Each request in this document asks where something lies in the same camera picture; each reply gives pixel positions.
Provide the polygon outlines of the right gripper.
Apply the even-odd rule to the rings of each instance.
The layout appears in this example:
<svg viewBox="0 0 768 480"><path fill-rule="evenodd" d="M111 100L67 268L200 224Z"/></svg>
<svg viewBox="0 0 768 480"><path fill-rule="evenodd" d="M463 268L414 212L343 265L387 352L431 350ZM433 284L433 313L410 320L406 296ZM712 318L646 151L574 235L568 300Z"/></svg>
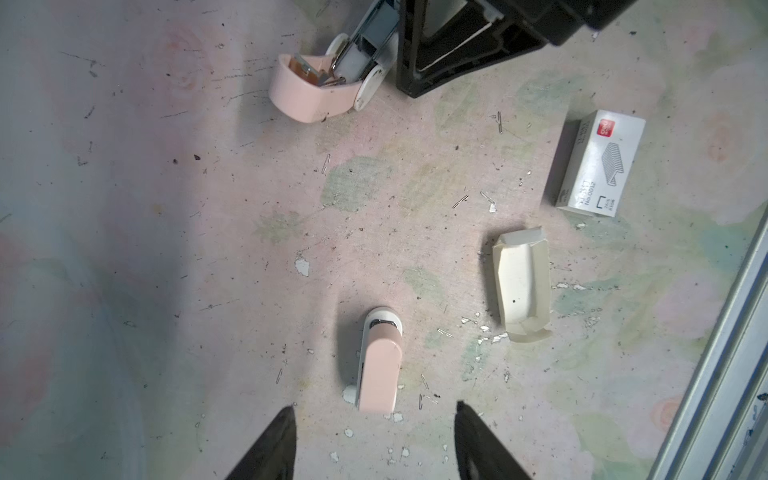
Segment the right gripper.
<svg viewBox="0 0 768 480"><path fill-rule="evenodd" d="M402 1L396 86L418 98L459 77L607 27L633 0L466 1L432 34L427 1Z"/></svg>

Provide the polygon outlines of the staple box sleeve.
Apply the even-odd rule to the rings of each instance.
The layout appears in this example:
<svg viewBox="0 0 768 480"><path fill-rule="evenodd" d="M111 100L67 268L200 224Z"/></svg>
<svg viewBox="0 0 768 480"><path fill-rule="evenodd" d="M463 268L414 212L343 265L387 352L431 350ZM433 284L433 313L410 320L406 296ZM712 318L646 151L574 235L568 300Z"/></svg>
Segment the staple box sleeve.
<svg viewBox="0 0 768 480"><path fill-rule="evenodd" d="M555 206L571 213L614 217L646 121L596 110L579 123Z"/></svg>

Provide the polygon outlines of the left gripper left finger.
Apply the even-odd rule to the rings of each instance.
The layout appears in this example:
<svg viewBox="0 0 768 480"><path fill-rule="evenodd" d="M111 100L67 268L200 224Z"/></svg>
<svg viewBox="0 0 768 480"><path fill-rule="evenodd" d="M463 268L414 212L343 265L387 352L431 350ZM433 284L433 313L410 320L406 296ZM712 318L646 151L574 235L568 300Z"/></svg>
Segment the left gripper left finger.
<svg viewBox="0 0 768 480"><path fill-rule="evenodd" d="M227 480L291 480L297 448L294 407L282 408L227 475Z"/></svg>

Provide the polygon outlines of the staple box tray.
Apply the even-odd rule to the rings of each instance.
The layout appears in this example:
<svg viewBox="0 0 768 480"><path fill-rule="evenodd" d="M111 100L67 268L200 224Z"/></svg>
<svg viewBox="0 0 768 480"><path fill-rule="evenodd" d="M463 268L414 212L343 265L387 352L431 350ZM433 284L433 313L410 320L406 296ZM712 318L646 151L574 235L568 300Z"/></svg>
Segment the staple box tray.
<svg viewBox="0 0 768 480"><path fill-rule="evenodd" d="M550 335L549 243L541 227L504 233L492 249L501 325L510 340L532 343Z"/></svg>

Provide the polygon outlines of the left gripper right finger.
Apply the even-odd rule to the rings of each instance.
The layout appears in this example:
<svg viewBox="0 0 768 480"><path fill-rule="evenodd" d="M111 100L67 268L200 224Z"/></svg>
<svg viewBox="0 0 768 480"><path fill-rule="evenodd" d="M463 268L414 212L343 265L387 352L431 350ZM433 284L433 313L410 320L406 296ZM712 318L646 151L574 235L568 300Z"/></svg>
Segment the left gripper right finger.
<svg viewBox="0 0 768 480"><path fill-rule="evenodd" d="M454 444L461 480L530 480L531 476L463 401L456 404Z"/></svg>

